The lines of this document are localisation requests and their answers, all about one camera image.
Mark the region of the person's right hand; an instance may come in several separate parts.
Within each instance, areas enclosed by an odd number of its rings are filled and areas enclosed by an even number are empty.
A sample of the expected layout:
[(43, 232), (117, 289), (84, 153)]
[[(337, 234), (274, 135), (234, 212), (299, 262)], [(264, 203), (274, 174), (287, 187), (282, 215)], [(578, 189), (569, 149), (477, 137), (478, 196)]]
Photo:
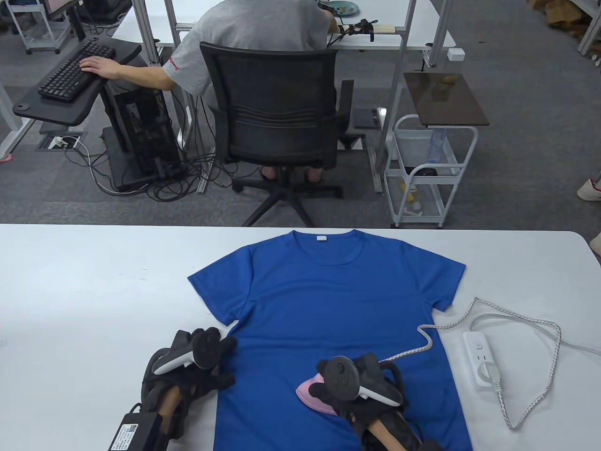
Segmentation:
[(404, 381), (391, 361), (378, 361), (373, 353), (350, 359), (336, 356), (317, 364), (322, 382), (313, 382), (308, 393), (354, 428), (358, 437), (369, 425), (406, 408)]

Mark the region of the person's left hand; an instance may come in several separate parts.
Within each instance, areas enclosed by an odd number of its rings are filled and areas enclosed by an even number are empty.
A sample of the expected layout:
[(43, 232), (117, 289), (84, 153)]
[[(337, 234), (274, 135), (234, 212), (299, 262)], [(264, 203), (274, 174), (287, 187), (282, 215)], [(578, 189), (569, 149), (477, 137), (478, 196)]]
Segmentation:
[(231, 336), (221, 337), (219, 329), (198, 328), (176, 332), (169, 348), (157, 350), (148, 361), (142, 378), (142, 410), (158, 408), (159, 400), (171, 388), (178, 388), (185, 403), (211, 391), (227, 389), (235, 382), (231, 373), (219, 366), (238, 346)]

